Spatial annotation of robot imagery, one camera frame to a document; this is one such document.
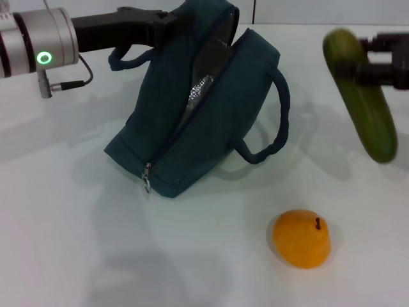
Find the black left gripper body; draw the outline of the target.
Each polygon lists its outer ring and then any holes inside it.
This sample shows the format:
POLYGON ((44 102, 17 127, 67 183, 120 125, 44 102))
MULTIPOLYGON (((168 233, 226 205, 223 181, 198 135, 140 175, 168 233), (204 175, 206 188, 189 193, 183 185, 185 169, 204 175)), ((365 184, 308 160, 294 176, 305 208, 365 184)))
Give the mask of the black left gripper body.
POLYGON ((155 26, 159 22, 159 11, 132 7, 120 7, 113 13, 72 19, 79 52, 132 45, 153 47, 155 26))

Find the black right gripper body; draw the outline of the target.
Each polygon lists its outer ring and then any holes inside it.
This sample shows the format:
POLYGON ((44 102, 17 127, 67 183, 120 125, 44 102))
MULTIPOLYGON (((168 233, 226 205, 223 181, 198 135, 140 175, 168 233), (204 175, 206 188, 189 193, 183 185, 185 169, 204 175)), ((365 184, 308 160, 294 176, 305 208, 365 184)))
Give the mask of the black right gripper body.
POLYGON ((397 90, 408 89, 408 32, 394 33, 392 44, 393 86, 397 90))

